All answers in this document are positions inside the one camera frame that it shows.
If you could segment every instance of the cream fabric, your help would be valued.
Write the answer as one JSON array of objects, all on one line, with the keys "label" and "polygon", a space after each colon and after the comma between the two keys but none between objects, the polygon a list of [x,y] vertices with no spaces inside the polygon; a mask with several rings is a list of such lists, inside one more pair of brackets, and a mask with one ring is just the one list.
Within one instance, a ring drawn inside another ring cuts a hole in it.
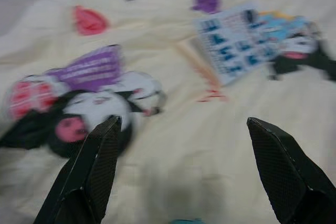
[{"label": "cream fabric", "polygon": [[[244,1],[223,0],[223,7]],[[335,54],[335,0],[256,1],[262,10],[317,22]],[[74,5],[101,12],[112,28],[78,36],[71,19]],[[258,175],[249,116],[292,134],[336,184],[336,83],[309,68],[269,81],[263,66],[223,88],[227,102],[199,103],[206,82],[174,47],[195,33],[191,21],[202,14],[191,6],[192,0],[40,0],[0,38],[0,99],[19,78],[64,66],[108,44],[122,45],[128,70],[147,72],[162,83],[165,111],[147,121],[119,159],[103,223],[161,224],[192,217],[207,224],[278,223]],[[10,123],[2,118],[0,126],[4,131]],[[34,218],[64,163],[44,148],[0,150],[2,223]]]}]

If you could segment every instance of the bed sheet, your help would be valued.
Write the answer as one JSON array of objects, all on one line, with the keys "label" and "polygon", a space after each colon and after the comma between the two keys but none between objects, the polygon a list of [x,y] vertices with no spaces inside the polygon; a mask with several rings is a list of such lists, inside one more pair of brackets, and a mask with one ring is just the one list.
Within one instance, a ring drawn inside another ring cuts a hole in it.
[{"label": "bed sheet", "polygon": [[[249,0],[222,1],[229,8]],[[334,0],[256,1],[262,10],[316,22],[335,58]],[[111,29],[78,36],[71,19],[75,5],[99,11]],[[262,66],[224,87],[226,101],[198,102],[207,83],[175,48],[195,34],[192,20],[202,16],[191,6],[192,0],[40,0],[0,38],[0,99],[21,77],[110,44],[122,45],[128,70],[147,72],[162,83],[168,97],[164,113],[147,121],[119,159],[103,223],[179,218],[202,218],[207,224],[278,223],[258,175],[249,116],[293,135],[336,184],[336,83],[308,67],[270,81]],[[11,124],[3,115],[0,123],[2,132]],[[66,160],[46,148],[0,150],[0,159],[0,219],[30,223]]]}]

